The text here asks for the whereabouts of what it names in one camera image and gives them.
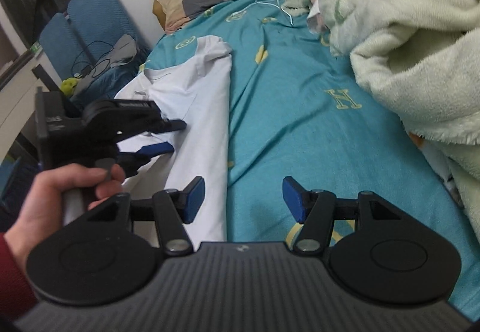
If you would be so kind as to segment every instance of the ribbed gray surface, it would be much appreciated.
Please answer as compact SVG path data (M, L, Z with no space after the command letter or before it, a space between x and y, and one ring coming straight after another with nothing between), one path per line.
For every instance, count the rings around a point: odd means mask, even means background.
M455 332L469 322L446 303L393 310L340 289L317 259L283 243L203 243L169 259L141 292L95 309L42 303L17 326L25 332Z

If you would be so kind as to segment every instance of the bed sheet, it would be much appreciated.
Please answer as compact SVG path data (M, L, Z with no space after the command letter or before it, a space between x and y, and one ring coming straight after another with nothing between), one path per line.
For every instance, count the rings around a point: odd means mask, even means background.
M284 240L294 219L282 199L282 179L343 198L372 190L450 240L462 273L450 302L480 317L480 246L397 115L356 84L348 58L332 57L305 16L293 20L255 0L219 4L159 41L146 66L183 63L196 38L222 37L232 49L229 187L230 241ZM351 231L335 224L335 237Z

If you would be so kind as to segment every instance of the red sleeve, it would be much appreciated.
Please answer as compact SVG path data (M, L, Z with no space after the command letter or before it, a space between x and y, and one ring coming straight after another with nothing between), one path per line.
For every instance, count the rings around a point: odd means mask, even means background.
M3 234L0 234L0 314L13 320L36 303L30 284L17 266Z

